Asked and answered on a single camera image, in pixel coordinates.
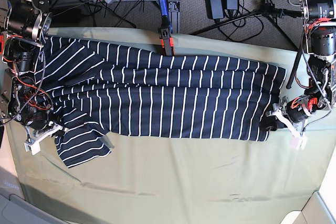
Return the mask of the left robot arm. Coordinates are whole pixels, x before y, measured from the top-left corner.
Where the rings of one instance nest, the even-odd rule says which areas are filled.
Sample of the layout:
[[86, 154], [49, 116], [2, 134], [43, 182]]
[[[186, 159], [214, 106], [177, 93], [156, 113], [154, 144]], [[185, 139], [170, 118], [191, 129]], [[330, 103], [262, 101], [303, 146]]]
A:
[[296, 82], [304, 93], [266, 111], [260, 123], [266, 132], [287, 128], [302, 136], [317, 111], [335, 109], [335, 0], [299, 1], [294, 16], [302, 18], [303, 31], [286, 88]]

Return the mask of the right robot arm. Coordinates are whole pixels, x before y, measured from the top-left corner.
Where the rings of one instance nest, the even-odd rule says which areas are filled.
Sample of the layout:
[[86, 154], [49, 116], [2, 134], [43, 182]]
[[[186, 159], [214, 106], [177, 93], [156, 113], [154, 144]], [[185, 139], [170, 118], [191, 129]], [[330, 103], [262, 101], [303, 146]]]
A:
[[7, 64], [1, 89], [1, 127], [11, 121], [20, 123], [27, 141], [42, 135], [63, 136], [67, 128], [52, 113], [50, 95], [41, 86], [47, 68], [45, 45], [52, 14], [48, 0], [6, 0], [8, 11], [2, 31], [1, 60]]

